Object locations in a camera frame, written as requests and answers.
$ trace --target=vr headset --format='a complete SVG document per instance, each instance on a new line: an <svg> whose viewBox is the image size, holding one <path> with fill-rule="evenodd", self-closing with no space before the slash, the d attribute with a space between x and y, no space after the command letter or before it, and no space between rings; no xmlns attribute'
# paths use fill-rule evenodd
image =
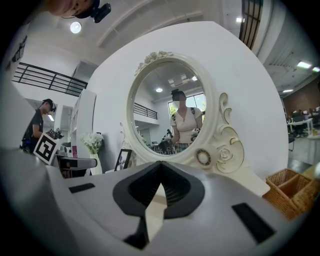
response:
<svg viewBox="0 0 320 256"><path fill-rule="evenodd" d="M91 17L93 18L94 23L99 23L111 12L110 3L104 4L101 8L99 8L99 5L100 0L93 0L93 4L88 10L79 15L76 15L75 17L78 19L85 19L87 17Z"/></svg>
<svg viewBox="0 0 320 256"><path fill-rule="evenodd" d="M45 104L46 102L48 102L50 104L50 107L51 107L50 111L51 112L56 112L57 107L56 107L55 103L52 101L52 99L50 99L50 98L44 99L42 101L41 105Z"/></svg>

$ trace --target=black metal railing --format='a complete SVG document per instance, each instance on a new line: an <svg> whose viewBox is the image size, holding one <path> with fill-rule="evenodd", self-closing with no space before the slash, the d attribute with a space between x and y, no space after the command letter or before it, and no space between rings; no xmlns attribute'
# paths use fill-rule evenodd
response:
<svg viewBox="0 0 320 256"><path fill-rule="evenodd" d="M145 107L145 106L142 106L138 103L134 103L134 106L133 106L133 113L136 113L138 115L142 115L142 116L145 116L145 117L148 117L148 118L153 118L153 119L158 119L158 113Z"/></svg>
<svg viewBox="0 0 320 256"><path fill-rule="evenodd" d="M12 81L77 97L88 85L87 82L71 76L23 62L19 63Z"/></svg>
<svg viewBox="0 0 320 256"><path fill-rule="evenodd" d="M257 36L263 0L242 0L242 23L239 39L252 50Z"/></svg>

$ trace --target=red wall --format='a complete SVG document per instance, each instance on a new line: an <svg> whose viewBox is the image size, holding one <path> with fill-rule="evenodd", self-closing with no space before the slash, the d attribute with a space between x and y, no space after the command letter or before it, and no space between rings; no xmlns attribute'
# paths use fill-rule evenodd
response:
<svg viewBox="0 0 320 256"><path fill-rule="evenodd" d="M315 109L320 106L320 91L318 82L320 77L313 80L311 83L302 87L300 90L283 98L283 103L286 113L291 116L293 111Z"/></svg>

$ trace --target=white top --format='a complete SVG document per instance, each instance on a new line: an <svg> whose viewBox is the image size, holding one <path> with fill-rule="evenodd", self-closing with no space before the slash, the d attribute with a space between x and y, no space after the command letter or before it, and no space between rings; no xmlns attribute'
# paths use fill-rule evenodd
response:
<svg viewBox="0 0 320 256"><path fill-rule="evenodd" d="M202 115L201 110L197 107L194 107L194 114L192 114L191 107L187 107L184 119L178 112L176 112L174 115L175 121L171 116L170 125L176 126L177 130L179 131L180 139L178 143L192 143L192 130L198 128L196 118Z"/></svg>

